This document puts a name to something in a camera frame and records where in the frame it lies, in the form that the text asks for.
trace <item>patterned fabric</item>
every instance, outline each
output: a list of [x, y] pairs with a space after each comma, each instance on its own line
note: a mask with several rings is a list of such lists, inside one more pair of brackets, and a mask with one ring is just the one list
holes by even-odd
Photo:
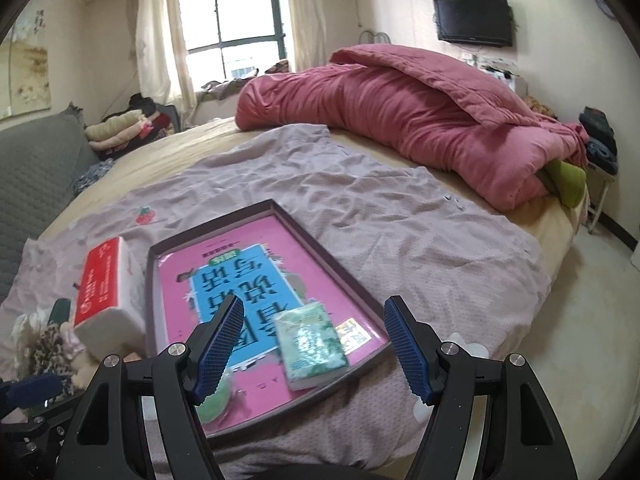
[[85, 189], [98, 182], [111, 168], [113, 168], [115, 163], [115, 160], [108, 158], [107, 160], [92, 165], [74, 182], [74, 196], [78, 196]]
[[73, 396], [76, 387], [71, 381], [75, 371], [71, 367], [71, 361], [66, 357], [64, 351], [64, 340], [60, 335], [60, 327], [56, 324], [47, 326], [33, 347], [29, 355], [30, 375], [42, 375], [55, 373], [63, 378], [62, 393], [56, 397], [56, 402]]

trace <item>tissue box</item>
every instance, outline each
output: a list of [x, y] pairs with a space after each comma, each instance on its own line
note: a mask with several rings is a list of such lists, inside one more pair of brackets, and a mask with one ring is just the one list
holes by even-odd
[[144, 353], [142, 269], [123, 238], [92, 249], [84, 264], [74, 329], [98, 360], [107, 355]]

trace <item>red label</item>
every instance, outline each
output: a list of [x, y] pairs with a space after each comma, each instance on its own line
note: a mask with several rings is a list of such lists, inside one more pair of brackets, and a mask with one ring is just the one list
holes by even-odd
[[120, 239], [112, 238], [92, 249], [86, 258], [78, 293], [75, 325], [118, 304], [118, 250]]

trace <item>pink blanket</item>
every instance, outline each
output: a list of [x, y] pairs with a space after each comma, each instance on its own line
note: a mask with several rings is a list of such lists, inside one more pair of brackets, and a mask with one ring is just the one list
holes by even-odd
[[452, 57], [376, 44], [341, 49], [331, 61], [252, 80], [240, 95], [238, 127], [343, 128], [457, 172], [500, 211], [548, 193], [535, 174], [549, 161], [586, 165], [579, 124], [533, 113], [503, 83]]

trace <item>gray cushion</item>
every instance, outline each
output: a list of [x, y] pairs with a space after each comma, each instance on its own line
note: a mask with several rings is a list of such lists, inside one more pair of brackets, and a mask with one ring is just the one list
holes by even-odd
[[38, 238], [72, 201], [73, 183], [97, 155], [82, 110], [0, 131], [0, 303], [14, 282], [27, 238]]

